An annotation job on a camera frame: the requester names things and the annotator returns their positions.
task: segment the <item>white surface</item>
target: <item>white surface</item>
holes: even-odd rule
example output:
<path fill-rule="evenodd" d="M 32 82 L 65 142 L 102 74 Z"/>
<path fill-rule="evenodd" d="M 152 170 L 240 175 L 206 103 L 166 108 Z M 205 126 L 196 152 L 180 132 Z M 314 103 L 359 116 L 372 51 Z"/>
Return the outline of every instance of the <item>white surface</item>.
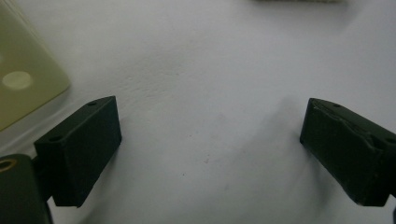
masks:
<path fill-rule="evenodd" d="M 55 223 L 391 223 L 298 142 L 309 97 L 396 132 L 396 2 L 18 0 L 72 80 L 0 133 L 2 154 L 116 95 L 123 142 Z"/>

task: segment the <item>translucent container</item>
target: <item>translucent container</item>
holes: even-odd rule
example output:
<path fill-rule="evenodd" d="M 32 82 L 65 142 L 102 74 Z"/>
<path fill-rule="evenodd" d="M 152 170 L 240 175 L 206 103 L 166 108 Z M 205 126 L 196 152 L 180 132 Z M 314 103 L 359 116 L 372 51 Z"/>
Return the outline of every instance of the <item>translucent container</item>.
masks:
<path fill-rule="evenodd" d="M 69 80 L 19 8 L 0 0 L 0 131 L 65 91 Z"/>

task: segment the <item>circular mark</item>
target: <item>circular mark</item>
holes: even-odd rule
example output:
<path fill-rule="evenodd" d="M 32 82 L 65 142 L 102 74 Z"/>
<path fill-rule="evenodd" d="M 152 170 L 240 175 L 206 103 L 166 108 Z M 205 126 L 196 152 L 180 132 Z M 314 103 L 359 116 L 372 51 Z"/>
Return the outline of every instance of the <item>circular mark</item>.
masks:
<path fill-rule="evenodd" d="M 15 71 L 6 74 L 3 77 L 3 85 L 12 89 L 13 91 L 20 91 L 28 88 L 33 83 L 32 77 L 29 73 L 22 71 Z"/>
<path fill-rule="evenodd" d="M 13 159 L 0 161 L 0 173 L 11 169 L 16 164 L 17 164 L 17 161 L 13 160 Z"/>
<path fill-rule="evenodd" d="M 55 137 L 51 137 L 51 138 L 49 139 L 49 141 L 50 141 L 50 142 L 57 142 L 57 141 L 59 141 L 59 140 L 61 140 L 61 139 L 62 139 L 61 136 L 55 136 Z"/>
<path fill-rule="evenodd" d="M 386 140 L 387 140 L 387 142 L 389 142 L 391 144 L 396 144 L 396 139 L 394 139 L 394 138 L 387 138 Z"/>

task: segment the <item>mounting hole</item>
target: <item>mounting hole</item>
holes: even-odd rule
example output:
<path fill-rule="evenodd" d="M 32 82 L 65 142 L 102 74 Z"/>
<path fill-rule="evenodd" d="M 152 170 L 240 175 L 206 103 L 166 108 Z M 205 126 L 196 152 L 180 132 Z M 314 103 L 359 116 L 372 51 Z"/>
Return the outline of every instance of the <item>mounting hole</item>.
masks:
<path fill-rule="evenodd" d="M 57 141 L 59 141 L 59 140 L 61 140 L 61 139 L 62 139 L 61 136 L 55 136 L 55 137 L 51 137 L 51 138 L 49 139 L 49 141 L 50 141 L 50 142 L 57 142 Z"/>
<path fill-rule="evenodd" d="M 0 161 L 0 173 L 11 169 L 13 166 L 17 164 L 16 160 L 13 159 L 8 159 L 8 160 L 3 160 Z"/>
<path fill-rule="evenodd" d="M 33 79 L 27 72 L 15 71 L 6 74 L 2 79 L 3 85 L 13 91 L 20 91 L 32 85 Z"/>
<path fill-rule="evenodd" d="M 387 138 L 386 140 L 387 140 L 387 142 L 389 142 L 391 144 L 396 144 L 396 139 L 394 139 L 394 138 Z"/>

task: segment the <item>white table surface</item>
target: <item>white table surface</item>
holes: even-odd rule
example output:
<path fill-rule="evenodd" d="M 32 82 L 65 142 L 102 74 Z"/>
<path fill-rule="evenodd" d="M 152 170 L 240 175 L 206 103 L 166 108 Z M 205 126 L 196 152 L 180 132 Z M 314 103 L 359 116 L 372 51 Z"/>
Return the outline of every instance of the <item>white table surface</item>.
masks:
<path fill-rule="evenodd" d="M 117 154 L 56 224 L 391 223 L 299 143 L 309 97 L 396 132 L 396 1 L 17 0 L 71 88 L 0 133 L 2 155 L 116 95 Z"/>

